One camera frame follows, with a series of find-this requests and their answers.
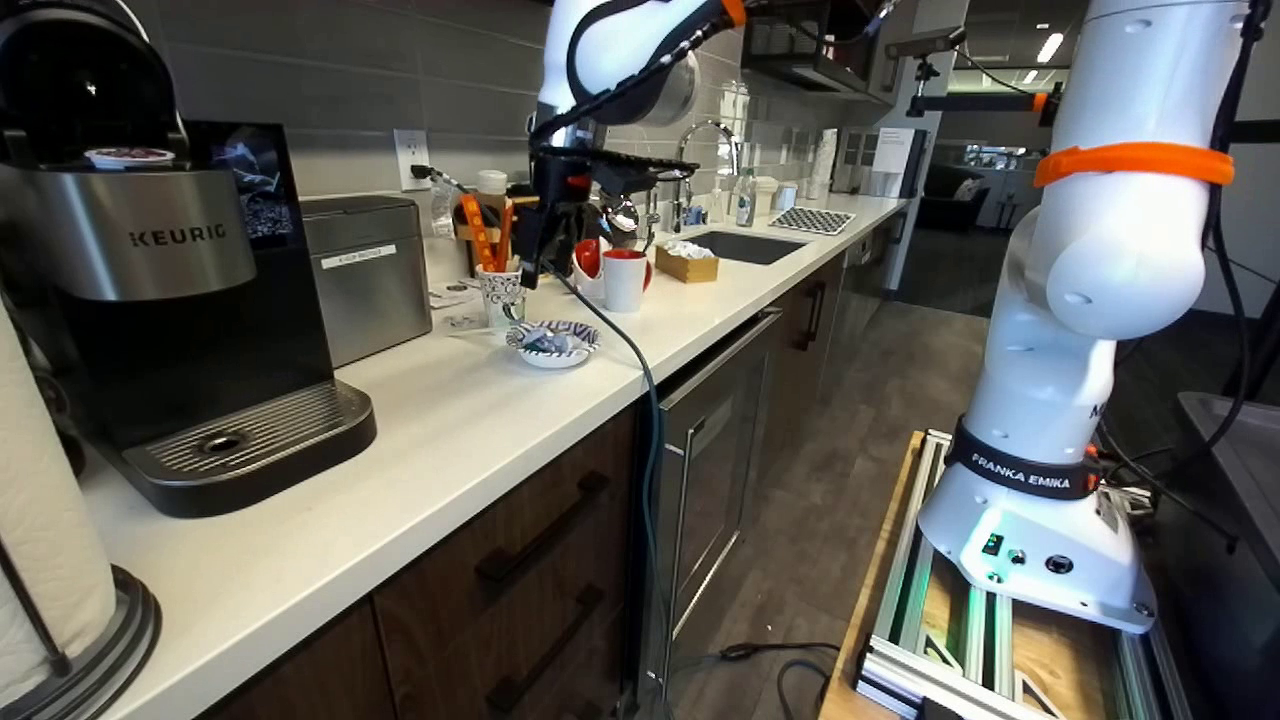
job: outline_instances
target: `countertop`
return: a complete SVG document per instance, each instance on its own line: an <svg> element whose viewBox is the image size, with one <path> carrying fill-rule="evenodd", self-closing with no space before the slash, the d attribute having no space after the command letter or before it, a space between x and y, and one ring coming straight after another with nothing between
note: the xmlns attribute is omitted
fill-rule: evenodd
<svg viewBox="0 0 1280 720"><path fill-rule="evenodd" d="M752 228L805 247L776 265L722 261L718 284L655 273L644 307L613 322L655 379L673 377L899 214L869 196L827 208L858 221L841 235ZM531 292L529 315L594 322L556 280ZM434 334L341 379L374 398L376 444L263 506L174 521L109 467L83 477L113 565L163 607L155 655L109 716L174 720L216 706L644 394L638 357L609 329L572 373L526 368L494 334Z"/></svg>

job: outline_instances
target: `cabinet handle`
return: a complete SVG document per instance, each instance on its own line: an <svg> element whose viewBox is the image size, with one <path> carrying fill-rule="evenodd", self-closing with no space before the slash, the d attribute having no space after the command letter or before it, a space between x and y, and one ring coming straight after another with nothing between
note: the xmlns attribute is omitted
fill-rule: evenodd
<svg viewBox="0 0 1280 720"><path fill-rule="evenodd" d="M811 284L809 292L809 329L796 336L796 351L809 351L823 329L827 284Z"/></svg>
<svg viewBox="0 0 1280 720"><path fill-rule="evenodd" d="M597 583L583 583L576 594L576 617L572 625L553 642L553 650L529 669L529 678L500 678L489 694L483 706L497 716L514 716L520 710L520 700L531 694L531 683L559 659L559 651L576 642L580 627L590 627L590 619L597 617L597 607L604 604L604 594Z"/></svg>
<svg viewBox="0 0 1280 720"><path fill-rule="evenodd" d="M531 574L583 516L590 507L604 498L604 477L590 471L576 479L576 502L543 528L536 534L526 549L494 549L479 565L476 577L494 594L509 594L526 574Z"/></svg>

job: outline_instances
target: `cup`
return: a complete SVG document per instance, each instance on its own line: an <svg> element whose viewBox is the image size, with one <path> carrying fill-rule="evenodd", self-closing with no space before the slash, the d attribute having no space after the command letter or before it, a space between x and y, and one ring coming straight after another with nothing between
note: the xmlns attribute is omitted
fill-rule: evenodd
<svg viewBox="0 0 1280 720"><path fill-rule="evenodd" d="M489 329L514 329L526 315L520 273L476 273Z"/></svg>
<svg viewBox="0 0 1280 720"><path fill-rule="evenodd" d="M650 261L633 247L609 247L602 258L602 301L609 314L638 314L650 284Z"/></svg>

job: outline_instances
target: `power outlet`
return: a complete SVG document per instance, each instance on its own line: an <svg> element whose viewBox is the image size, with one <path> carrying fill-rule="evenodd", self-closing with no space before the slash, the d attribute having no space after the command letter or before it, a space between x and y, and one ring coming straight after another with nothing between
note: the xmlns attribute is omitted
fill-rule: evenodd
<svg viewBox="0 0 1280 720"><path fill-rule="evenodd" d="M395 128L393 142L395 142L399 190L434 190L429 178L414 178L414 163L434 163L429 131Z"/></svg>

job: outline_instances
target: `sink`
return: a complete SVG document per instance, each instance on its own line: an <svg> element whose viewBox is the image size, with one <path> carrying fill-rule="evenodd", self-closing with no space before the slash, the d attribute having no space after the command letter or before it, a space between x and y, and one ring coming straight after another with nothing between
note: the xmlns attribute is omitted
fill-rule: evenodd
<svg viewBox="0 0 1280 720"><path fill-rule="evenodd" d="M705 246L708 251L723 258L723 261L743 261L743 265L776 265L785 258L793 258L805 246L793 242L771 242L771 235L740 235L740 231L705 231L705 235L688 235L692 246Z"/></svg>

